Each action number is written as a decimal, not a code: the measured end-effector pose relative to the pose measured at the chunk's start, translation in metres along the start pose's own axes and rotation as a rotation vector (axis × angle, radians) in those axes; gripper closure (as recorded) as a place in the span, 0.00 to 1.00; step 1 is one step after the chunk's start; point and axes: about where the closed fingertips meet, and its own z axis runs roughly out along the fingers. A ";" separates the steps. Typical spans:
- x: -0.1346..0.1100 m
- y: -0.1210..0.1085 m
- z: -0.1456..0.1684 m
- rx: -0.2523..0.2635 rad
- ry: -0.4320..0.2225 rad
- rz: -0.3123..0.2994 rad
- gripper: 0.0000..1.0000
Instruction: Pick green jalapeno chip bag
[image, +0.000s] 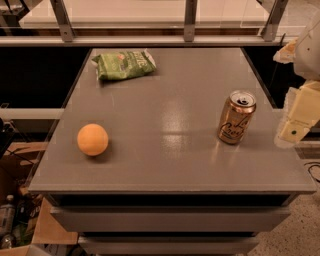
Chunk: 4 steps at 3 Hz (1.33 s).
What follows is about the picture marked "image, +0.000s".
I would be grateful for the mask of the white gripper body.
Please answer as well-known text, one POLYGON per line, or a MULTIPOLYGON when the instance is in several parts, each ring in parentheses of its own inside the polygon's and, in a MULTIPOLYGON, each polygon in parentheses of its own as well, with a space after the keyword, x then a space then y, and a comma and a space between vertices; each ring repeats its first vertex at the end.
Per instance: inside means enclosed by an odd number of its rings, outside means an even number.
POLYGON ((320 11, 299 35, 294 72, 306 80, 320 80, 320 11))

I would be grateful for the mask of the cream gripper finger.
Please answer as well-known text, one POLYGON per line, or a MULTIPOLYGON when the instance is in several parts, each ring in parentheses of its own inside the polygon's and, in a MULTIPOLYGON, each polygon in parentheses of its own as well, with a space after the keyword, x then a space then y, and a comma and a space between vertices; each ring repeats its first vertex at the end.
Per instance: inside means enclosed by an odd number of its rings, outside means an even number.
POLYGON ((293 63, 295 59, 296 43, 296 39, 291 40, 274 54, 273 60, 282 64, 293 63))
POLYGON ((298 144, 320 120, 320 82, 307 80, 299 88, 290 87, 284 101, 274 143, 280 148, 298 144))

